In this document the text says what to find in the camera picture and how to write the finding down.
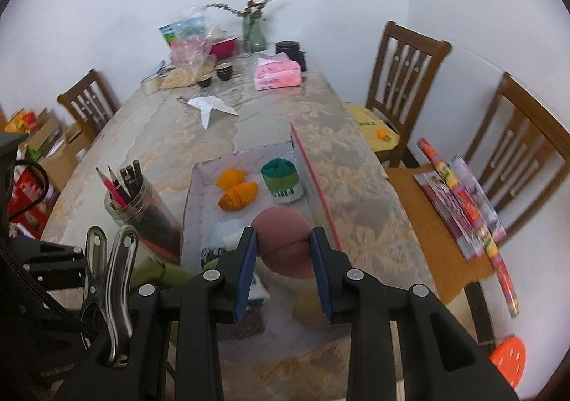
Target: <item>brown chair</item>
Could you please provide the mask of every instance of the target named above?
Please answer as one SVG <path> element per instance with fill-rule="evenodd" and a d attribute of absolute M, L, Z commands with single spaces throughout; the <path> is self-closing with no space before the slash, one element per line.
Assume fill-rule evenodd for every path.
<path fill-rule="evenodd" d="M 499 105 L 505 101 L 511 105 L 504 104 L 498 113 Z M 505 73 L 465 155 L 472 168 L 473 157 L 480 150 L 481 156 L 487 154 L 489 157 L 479 159 L 484 167 L 478 181 L 499 213 L 499 219 L 505 216 L 506 210 L 510 211 L 512 222 L 505 226 L 505 240 L 508 240 L 548 201 L 568 176 L 570 133 Z M 548 166 L 545 169 L 547 162 L 555 163 L 555 158 L 560 160 L 559 167 Z M 534 182 L 546 177 L 548 169 L 551 175 L 543 187 L 533 186 Z M 485 255 L 469 262 L 463 258 L 444 222 L 413 178 L 414 174 L 429 170 L 433 170 L 431 165 L 415 169 L 388 168 L 387 173 L 414 227 L 440 298 L 448 303 L 468 283 L 491 276 L 493 269 Z M 525 188 L 529 191 L 520 197 Z M 528 204 L 518 209 L 523 203 Z"/>
<path fill-rule="evenodd" d="M 100 94 L 93 84 L 97 85 Z M 95 70 L 89 71 L 75 86 L 59 95 L 58 102 L 67 108 L 91 142 L 118 109 Z"/>
<path fill-rule="evenodd" d="M 397 41 L 397 46 L 390 62 L 383 94 L 378 100 L 378 86 L 391 38 Z M 376 153 L 381 162 L 390 160 L 390 167 L 393 168 L 400 163 L 433 78 L 449 52 L 449 42 L 407 30 L 394 21 L 386 24 L 372 73 L 366 108 L 372 111 L 377 109 L 382 113 L 400 135 L 400 142 L 393 150 Z"/>

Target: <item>chair seat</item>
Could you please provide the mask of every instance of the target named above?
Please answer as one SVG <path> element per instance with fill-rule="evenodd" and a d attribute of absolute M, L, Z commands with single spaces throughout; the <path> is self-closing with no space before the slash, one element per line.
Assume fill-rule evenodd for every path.
<path fill-rule="evenodd" d="M 492 276 L 493 269 L 486 255 L 465 261 L 447 226 L 413 177 L 427 171 L 433 171 L 433 166 L 386 169 L 424 251 L 440 300 L 448 304 L 468 283 Z"/>

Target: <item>red bowl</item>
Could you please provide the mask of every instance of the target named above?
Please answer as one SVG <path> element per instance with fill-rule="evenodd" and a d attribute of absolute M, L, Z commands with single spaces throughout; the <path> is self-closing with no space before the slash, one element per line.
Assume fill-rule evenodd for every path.
<path fill-rule="evenodd" d="M 218 60 L 223 60 L 229 58 L 234 54 L 235 43 L 237 42 L 237 37 L 230 37 L 229 39 L 222 40 L 212 44 L 210 53 L 216 55 Z"/>

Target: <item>table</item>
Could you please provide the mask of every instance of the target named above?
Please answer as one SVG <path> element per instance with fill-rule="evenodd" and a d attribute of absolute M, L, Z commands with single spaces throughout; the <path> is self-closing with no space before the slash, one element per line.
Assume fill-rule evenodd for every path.
<path fill-rule="evenodd" d="M 97 224 L 108 238 L 118 227 L 103 206 L 105 190 L 95 167 L 118 168 L 139 159 L 142 171 L 181 221 L 195 163 L 231 151 L 290 140 L 293 123 L 328 205 L 340 247 L 354 267 L 383 283 L 435 290 L 423 252 L 397 195 L 358 126 L 318 68 L 309 61 L 300 87 L 255 90 L 256 56 L 236 58 L 234 77 L 214 78 L 208 93 L 239 116 L 213 112 L 207 130 L 200 112 L 185 105 L 198 86 L 135 92 L 83 157 L 55 205 L 43 239 L 83 247 Z M 71 296 L 60 299 L 67 305 Z M 348 374 L 349 338 L 322 341 L 316 350 L 258 366 L 221 361 L 226 399 L 337 399 Z"/>

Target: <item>black mug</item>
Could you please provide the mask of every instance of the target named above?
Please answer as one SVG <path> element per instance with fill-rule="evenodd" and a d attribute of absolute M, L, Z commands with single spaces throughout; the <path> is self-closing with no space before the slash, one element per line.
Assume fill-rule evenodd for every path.
<path fill-rule="evenodd" d="M 298 42 L 293 40 L 282 40 L 275 44 L 275 54 L 286 53 L 290 60 L 296 61 L 301 66 L 301 71 L 307 70 L 305 64 L 305 54 L 301 51 Z"/>

